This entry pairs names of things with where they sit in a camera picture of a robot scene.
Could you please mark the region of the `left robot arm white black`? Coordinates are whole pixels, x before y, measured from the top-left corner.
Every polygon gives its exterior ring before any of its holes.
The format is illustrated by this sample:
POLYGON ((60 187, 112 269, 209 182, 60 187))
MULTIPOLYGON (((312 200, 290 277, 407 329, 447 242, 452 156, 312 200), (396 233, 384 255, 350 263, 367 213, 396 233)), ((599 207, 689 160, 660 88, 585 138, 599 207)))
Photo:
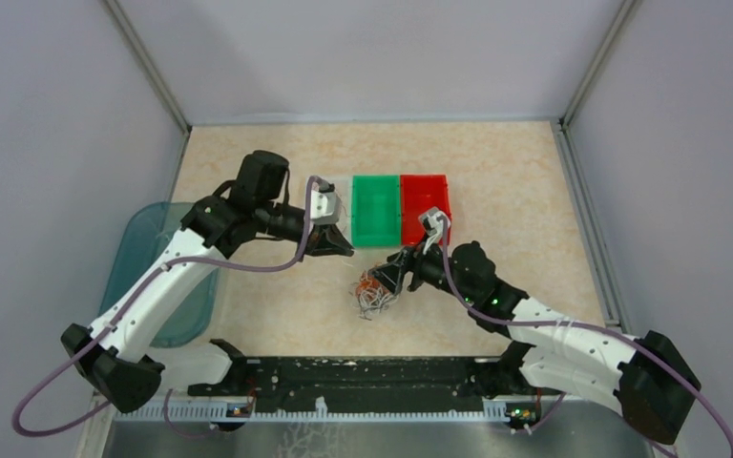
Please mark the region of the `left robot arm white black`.
POLYGON ((80 375, 122 413, 143 407, 160 392, 213 385, 226 395, 241 392, 248 370, 223 339, 195 347, 160 349, 152 341, 187 296, 218 268, 243 270, 231 261, 260 235, 296 243, 294 257, 354 254, 337 226, 341 202, 333 183, 312 176, 304 207, 289 204, 289 162, 258 150, 244 157, 236 178, 196 201, 161 255, 107 312, 88 326, 70 325, 61 342, 80 375))

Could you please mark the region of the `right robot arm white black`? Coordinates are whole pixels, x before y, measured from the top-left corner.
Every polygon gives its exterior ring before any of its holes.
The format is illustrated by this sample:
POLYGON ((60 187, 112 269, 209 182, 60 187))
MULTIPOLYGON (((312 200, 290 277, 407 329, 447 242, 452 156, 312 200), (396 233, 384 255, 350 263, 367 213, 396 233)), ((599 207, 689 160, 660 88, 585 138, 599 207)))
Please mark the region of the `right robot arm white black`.
POLYGON ((368 274, 393 294, 426 284, 461 297, 477 325, 510 339, 499 380, 511 393, 532 386, 576 395, 614 411, 655 443, 676 442, 695 402, 689 390, 702 386, 665 335, 609 335, 574 321, 497 277, 477 241, 452 248, 448 257, 437 245, 407 246, 368 274))

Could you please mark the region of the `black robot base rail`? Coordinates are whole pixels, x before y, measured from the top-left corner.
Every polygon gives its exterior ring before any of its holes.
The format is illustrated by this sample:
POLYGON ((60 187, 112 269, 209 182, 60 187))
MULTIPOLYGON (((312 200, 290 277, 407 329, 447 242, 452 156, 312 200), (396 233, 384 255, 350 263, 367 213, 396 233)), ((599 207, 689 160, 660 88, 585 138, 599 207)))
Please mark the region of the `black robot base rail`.
POLYGON ((257 413, 310 412, 323 399, 335 414, 422 414, 478 412, 485 401, 539 391, 497 357, 249 357, 187 392, 239 396, 257 413))

